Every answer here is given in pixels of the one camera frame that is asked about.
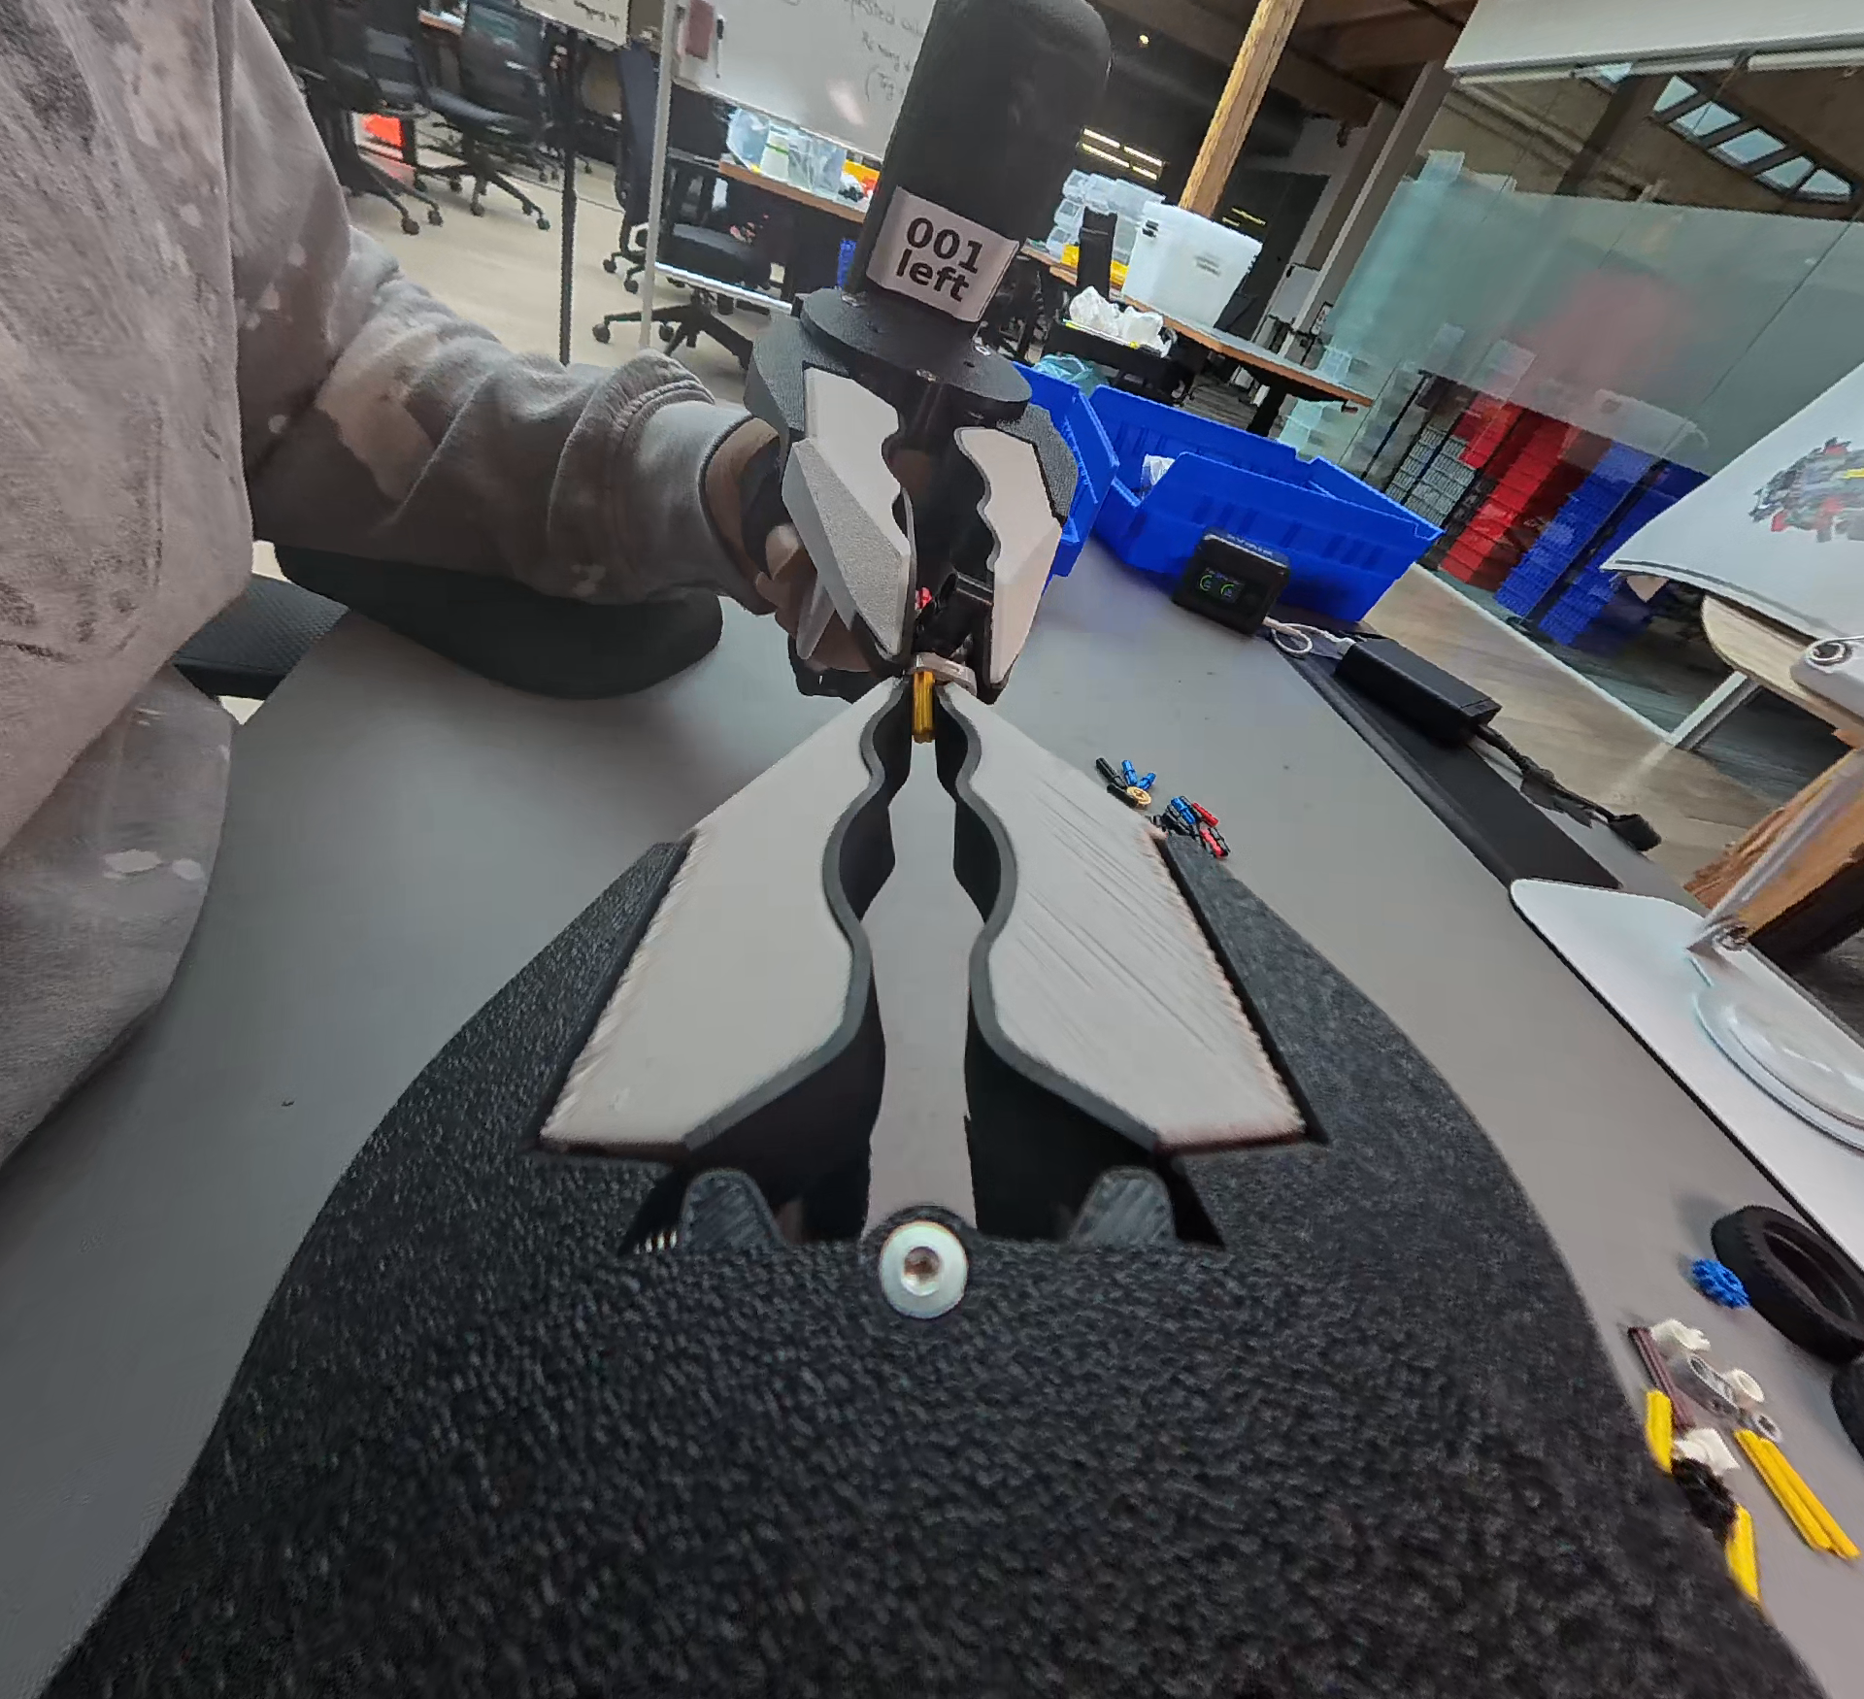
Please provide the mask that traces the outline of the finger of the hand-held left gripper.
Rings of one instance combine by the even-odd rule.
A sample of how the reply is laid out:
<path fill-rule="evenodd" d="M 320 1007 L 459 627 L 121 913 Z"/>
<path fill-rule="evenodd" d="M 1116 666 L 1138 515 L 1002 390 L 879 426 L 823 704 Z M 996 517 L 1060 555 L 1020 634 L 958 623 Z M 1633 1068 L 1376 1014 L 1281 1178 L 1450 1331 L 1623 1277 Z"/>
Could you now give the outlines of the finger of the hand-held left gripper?
<path fill-rule="evenodd" d="M 897 408 L 859 382 L 807 366 L 805 428 L 787 445 L 781 505 L 811 565 L 795 638 L 803 662 L 823 666 L 831 619 L 871 672 L 899 672 L 913 625 L 911 509 L 887 447 Z"/>
<path fill-rule="evenodd" d="M 972 674 L 990 700 L 1028 640 L 1064 523 L 1054 515 L 1036 443 L 992 426 L 956 430 L 955 443 L 982 483 L 974 519 L 988 535 L 982 581 L 990 605 Z"/>

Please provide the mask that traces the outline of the small grey toy brick assembly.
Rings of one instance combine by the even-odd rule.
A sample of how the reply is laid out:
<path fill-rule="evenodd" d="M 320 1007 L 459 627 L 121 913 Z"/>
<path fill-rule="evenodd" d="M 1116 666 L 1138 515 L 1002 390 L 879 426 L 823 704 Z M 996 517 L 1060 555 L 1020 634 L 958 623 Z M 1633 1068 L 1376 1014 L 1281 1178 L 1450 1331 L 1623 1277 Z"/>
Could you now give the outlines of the small grey toy brick assembly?
<path fill-rule="evenodd" d="M 937 589 L 919 593 L 905 670 L 978 692 L 988 684 L 990 625 L 990 587 L 964 569 L 949 569 Z"/>

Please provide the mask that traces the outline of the person's left forearm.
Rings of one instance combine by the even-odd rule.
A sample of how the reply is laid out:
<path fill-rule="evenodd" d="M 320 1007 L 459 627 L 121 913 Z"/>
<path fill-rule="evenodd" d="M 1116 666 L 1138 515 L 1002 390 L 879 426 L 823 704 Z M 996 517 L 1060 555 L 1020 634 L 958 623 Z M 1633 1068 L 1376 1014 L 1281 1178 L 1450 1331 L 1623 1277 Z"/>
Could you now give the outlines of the person's left forearm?
<path fill-rule="evenodd" d="M 674 360 L 616 368 L 521 356 L 467 322 L 370 237 L 342 266 L 284 276 L 240 352 L 256 378 L 328 300 L 326 360 L 304 402 L 252 394 L 250 529 L 282 549 L 437 567 L 549 597 L 632 605 L 708 591 L 752 607 L 744 563 L 706 493 L 750 418 Z"/>

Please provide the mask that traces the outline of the black office chair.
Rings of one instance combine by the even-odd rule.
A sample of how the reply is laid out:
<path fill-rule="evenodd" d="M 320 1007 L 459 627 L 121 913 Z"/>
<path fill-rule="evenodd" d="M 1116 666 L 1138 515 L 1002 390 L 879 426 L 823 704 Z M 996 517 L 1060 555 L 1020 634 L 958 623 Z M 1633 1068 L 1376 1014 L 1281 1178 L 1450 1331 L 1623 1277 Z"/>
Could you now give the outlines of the black office chair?
<path fill-rule="evenodd" d="M 441 213 L 425 195 L 415 125 L 429 107 L 421 56 L 423 0 L 330 0 L 324 24 L 324 79 L 332 101 L 354 117 L 401 127 L 401 153 L 431 227 Z"/>
<path fill-rule="evenodd" d="M 252 573 L 244 593 L 177 652 L 173 668 L 212 698 L 262 702 L 344 617 L 344 607 L 290 581 Z"/>
<path fill-rule="evenodd" d="M 668 93 L 666 149 L 654 171 L 660 95 L 660 60 L 640 40 L 614 58 L 618 121 L 612 183 L 622 227 L 606 272 L 624 272 L 624 286 L 640 290 L 644 262 L 656 268 L 654 324 L 668 354 L 710 340 L 746 372 L 754 340 L 730 318 L 738 310 L 769 312 L 773 260 L 756 239 L 734 235 L 728 161 L 730 111 L 710 95 L 676 83 Z"/>
<path fill-rule="evenodd" d="M 457 87 L 429 85 L 431 111 L 457 135 L 457 161 L 437 171 L 449 191 L 455 195 L 469 181 L 475 217 L 485 211 L 487 189 L 503 191 L 543 233 L 549 217 L 505 169 L 537 167 L 551 125 L 547 58 L 545 24 L 517 0 L 463 0 L 455 36 Z"/>

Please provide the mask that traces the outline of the wooden top table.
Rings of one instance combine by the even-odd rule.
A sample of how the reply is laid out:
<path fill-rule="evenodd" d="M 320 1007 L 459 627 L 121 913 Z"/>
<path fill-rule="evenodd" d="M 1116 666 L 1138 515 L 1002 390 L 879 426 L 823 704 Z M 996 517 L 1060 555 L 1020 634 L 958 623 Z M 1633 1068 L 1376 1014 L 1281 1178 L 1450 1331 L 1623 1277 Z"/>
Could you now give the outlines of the wooden top table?
<path fill-rule="evenodd" d="M 1203 380 L 1241 380 L 1253 398 L 1241 424 L 1249 434 L 1265 438 L 1275 438 L 1285 428 L 1295 404 L 1317 404 L 1344 414 L 1364 412 L 1374 404 L 1372 396 L 1344 382 L 1325 378 L 1253 342 L 1225 336 L 1217 328 L 1165 318 L 1167 340 L 1159 352 L 1126 348 L 1074 328 L 1066 320 L 1066 302 L 1076 272 L 1040 249 L 1022 247 L 1018 260 L 1034 268 L 1038 292 L 1032 300 L 1030 328 L 1020 342 L 1024 352 L 1040 346 L 1048 356 L 1082 360 L 1106 382 L 1161 406 L 1189 408 Z"/>
<path fill-rule="evenodd" d="M 859 205 L 758 173 L 730 155 L 718 161 L 718 173 L 730 187 L 734 235 L 775 278 L 783 304 L 845 280 L 865 225 Z"/>

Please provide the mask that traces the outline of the brown toy axle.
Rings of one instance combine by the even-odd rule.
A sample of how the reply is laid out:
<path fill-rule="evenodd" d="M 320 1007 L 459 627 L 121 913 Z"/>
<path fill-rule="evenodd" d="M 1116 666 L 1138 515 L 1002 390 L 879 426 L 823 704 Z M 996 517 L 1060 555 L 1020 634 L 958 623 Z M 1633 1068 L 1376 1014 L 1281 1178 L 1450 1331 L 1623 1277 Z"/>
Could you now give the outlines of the brown toy axle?
<path fill-rule="evenodd" d="M 1673 1373 L 1671 1373 L 1671 1369 L 1669 1369 L 1669 1365 L 1667 1365 L 1663 1347 L 1659 1345 L 1659 1341 L 1657 1341 L 1657 1337 L 1651 1333 L 1651 1329 L 1649 1329 L 1649 1327 L 1643 1327 L 1643 1325 L 1627 1325 L 1627 1327 L 1625 1327 L 1625 1339 L 1627 1339 L 1629 1345 L 1633 1347 L 1633 1351 L 1635 1351 L 1635 1355 L 1637 1355 L 1637 1359 L 1639 1359 L 1639 1363 L 1641 1363 L 1641 1367 L 1643 1367 L 1643 1375 L 1645 1375 L 1645 1379 L 1647 1379 L 1651 1390 L 1661 1390 L 1661 1392 L 1665 1394 L 1665 1400 L 1667 1400 L 1669 1410 L 1671 1410 L 1671 1424 L 1673 1424 L 1673 1428 L 1675 1428 L 1675 1430 L 1691 1430 L 1691 1428 L 1695 1428 L 1695 1426 L 1699 1424 L 1699 1420 L 1697 1420 L 1697 1416 L 1691 1412 L 1691 1400 L 1689 1400 L 1689 1396 L 1683 1392 L 1683 1388 L 1677 1384 L 1677 1381 L 1675 1381 L 1675 1377 L 1673 1377 Z"/>

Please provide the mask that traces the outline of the stack of clear storage boxes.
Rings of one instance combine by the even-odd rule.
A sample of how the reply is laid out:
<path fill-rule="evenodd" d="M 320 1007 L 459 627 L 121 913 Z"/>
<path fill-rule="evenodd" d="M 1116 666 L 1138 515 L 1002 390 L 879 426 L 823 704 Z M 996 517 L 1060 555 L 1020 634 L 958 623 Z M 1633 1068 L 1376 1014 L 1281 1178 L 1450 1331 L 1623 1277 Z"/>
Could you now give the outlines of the stack of clear storage boxes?
<path fill-rule="evenodd" d="M 1132 302 L 1175 320 L 1215 328 L 1249 278 L 1263 243 L 1149 189 L 1102 173 L 1068 173 L 1042 249 L 1056 258 L 1080 251 L 1088 211 L 1112 217 L 1110 278 Z"/>

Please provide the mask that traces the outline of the long blue plastic bin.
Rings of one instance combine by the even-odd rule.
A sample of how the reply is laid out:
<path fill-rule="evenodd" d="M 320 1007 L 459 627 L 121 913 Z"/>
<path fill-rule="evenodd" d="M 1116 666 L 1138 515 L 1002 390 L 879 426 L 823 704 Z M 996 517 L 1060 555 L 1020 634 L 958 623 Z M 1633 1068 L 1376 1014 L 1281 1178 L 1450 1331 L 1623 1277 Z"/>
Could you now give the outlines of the long blue plastic bin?
<path fill-rule="evenodd" d="M 1436 523 L 1323 457 L 1106 384 L 1088 402 L 1116 457 L 1092 531 L 1134 569 L 1177 575 L 1215 527 L 1281 551 L 1293 579 L 1340 591 L 1346 575 L 1366 575 L 1380 595 L 1440 537 Z M 1140 495 L 1149 451 L 1175 455 L 1175 465 Z"/>

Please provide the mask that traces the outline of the grey desk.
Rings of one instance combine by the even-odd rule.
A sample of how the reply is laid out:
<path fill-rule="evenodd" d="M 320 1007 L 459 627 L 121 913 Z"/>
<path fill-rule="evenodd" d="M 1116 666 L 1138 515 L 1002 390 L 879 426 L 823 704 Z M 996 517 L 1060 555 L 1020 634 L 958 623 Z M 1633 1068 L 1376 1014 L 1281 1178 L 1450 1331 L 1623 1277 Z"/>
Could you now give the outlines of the grey desk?
<path fill-rule="evenodd" d="M 1209 806 L 1225 865 L 1368 995 L 1498 1144 L 1619 1379 L 1619 1327 L 1691 1317 L 1860 1538 L 1824 1371 L 1702 1303 L 1712 1219 L 1820 1223 L 1515 913 L 1269 642 L 1092 549 L 998 708 L 1090 770 Z M 340 1174 L 477 1008 L 640 853 L 835 704 L 771 623 L 608 702 L 483 682 L 348 617 L 230 744 L 220 851 L 163 1007 L 4 1164 L 4 1695 L 35 1695 L 161 1524 Z"/>

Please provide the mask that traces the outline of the wooden pillar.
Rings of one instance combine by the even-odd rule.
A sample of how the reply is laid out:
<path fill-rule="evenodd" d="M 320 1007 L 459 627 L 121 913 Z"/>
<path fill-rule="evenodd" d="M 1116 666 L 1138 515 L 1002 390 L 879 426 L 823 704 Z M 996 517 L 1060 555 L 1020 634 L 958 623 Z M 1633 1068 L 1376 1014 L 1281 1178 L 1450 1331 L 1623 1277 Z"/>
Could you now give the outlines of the wooden pillar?
<path fill-rule="evenodd" d="M 1269 91 L 1305 0 L 1255 0 L 1177 205 L 1211 219 Z"/>

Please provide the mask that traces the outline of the white book stand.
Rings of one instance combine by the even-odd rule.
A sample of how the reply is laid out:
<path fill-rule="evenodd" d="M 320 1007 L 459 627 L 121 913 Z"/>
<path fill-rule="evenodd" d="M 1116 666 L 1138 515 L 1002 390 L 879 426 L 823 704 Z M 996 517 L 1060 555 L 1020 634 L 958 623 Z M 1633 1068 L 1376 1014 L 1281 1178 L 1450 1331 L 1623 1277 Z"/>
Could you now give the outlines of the white book stand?
<path fill-rule="evenodd" d="M 1758 825 L 1704 911 L 1515 881 L 1515 911 L 1812 1225 L 1862 1257 L 1862 1044 L 1760 937 L 1860 867 L 1860 746 Z"/>

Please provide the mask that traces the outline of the white plastic bags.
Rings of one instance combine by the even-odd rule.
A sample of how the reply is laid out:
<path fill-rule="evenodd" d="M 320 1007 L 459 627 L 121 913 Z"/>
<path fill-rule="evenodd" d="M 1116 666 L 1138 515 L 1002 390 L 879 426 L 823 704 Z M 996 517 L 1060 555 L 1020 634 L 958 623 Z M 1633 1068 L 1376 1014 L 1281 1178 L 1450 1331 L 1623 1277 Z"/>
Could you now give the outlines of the white plastic bags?
<path fill-rule="evenodd" d="M 1173 344 L 1173 332 L 1159 312 L 1128 304 L 1122 296 L 1094 286 L 1074 288 L 1062 320 L 1076 332 L 1128 352 L 1161 356 Z"/>

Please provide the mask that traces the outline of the person's left hand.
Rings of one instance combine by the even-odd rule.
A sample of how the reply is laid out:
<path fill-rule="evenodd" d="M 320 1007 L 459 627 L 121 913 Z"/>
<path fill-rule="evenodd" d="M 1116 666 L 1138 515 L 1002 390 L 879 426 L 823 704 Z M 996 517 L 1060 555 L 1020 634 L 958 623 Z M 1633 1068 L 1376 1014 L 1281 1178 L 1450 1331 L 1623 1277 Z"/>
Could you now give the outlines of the person's left hand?
<path fill-rule="evenodd" d="M 817 569 L 781 497 L 785 453 L 779 434 L 744 416 L 706 455 L 700 499 L 738 569 L 754 615 L 771 615 L 787 638 L 787 660 L 805 696 L 857 702 L 875 684 L 867 656 L 831 603 L 817 611 Z"/>

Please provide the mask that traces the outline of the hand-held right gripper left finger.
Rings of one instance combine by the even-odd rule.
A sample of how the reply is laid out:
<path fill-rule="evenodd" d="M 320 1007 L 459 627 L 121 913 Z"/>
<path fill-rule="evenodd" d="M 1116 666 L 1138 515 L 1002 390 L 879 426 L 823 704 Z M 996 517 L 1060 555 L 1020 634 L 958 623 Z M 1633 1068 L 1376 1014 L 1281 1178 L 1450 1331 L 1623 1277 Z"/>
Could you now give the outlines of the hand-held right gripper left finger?
<path fill-rule="evenodd" d="M 688 831 L 543 1120 L 547 1150 L 823 1156 L 807 1120 L 835 1086 L 873 1118 L 865 915 L 909 764 L 909 696 L 877 686 Z"/>

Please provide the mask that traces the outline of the pile of small connector pins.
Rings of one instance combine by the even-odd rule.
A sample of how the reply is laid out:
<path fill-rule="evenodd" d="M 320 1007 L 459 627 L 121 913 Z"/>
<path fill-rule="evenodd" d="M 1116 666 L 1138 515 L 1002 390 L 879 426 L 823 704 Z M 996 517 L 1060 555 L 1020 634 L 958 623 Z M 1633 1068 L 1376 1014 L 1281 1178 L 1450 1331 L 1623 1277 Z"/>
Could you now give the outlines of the pile of small connector pins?
<path fill-rule="evenodd" d="M 1199 802 L 1191 802 L 1183 796 L 1159 794 L 1155 790 L 1155 776 L 1149 770 L 1138 768 L 1132 760 L 1114 764 L 1100 756 L 1094 760 L 1094 770 L 1104 780 L 1106 792 L 1130 810 L 1134 808 L 1122 798 L 1124 788 L 1147 790 L 1151 794 L 1151 806 L 1147 810 L 1134 810 L 1147 825 L 1167 835 L 1193 841 L 1217 859 L 1229 857 L 1229 847 L 1217 818 Z"/>

